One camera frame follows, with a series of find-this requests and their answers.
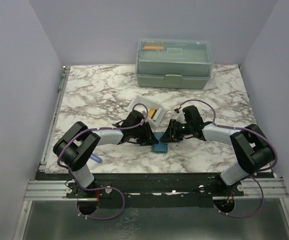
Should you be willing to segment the blue leather card holder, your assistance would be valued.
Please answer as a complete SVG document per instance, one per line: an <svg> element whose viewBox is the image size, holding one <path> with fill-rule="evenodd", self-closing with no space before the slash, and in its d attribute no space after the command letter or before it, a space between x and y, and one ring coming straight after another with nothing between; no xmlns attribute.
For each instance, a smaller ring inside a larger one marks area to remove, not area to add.
<svg viewBox="0 0 289 240"><path fill-rule="evenodd" d="M154 143L152 145L152 151L156 154L166 154L168 152L168 144L161 142L160 138L163 136L163 132L154 132L153 133L159 143Z"/></svg>

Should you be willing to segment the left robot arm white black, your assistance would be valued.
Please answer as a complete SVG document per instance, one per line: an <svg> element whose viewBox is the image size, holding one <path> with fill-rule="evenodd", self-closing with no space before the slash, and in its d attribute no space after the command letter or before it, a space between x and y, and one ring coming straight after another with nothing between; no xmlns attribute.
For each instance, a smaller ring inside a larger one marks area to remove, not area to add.
<svg viewBox="0 0 289 240"><path fill-rule="evenodd" d="M52 151L58 157L58 164L67 169L79 183L78 192L83 197L91 197L96 190L93 183L95 178L87 165L96 147L121 145L130 139L140 146L159 143L145 119L141 112L132 110L126 119L109 127L88 128L83 122L77 121L56 142Z"/></svg>

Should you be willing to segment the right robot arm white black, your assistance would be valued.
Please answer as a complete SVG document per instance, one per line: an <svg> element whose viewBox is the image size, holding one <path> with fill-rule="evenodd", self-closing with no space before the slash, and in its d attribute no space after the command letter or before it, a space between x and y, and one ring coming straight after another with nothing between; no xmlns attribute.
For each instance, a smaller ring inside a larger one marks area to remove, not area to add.
<svg viewBox="0 0 289 240"><path fill-rule="evenodd" d="M169 121L167 130L160 138L163 143L178 143L186 136L202 141L214 141L233 147L236 162L219 174L214 184L215 192L226 196L233 184L256 173L275 160L273 148L256 124L247 127L220 127L210 121L204 122L197 107L187 106L182 110L184 122Z"/></svg>

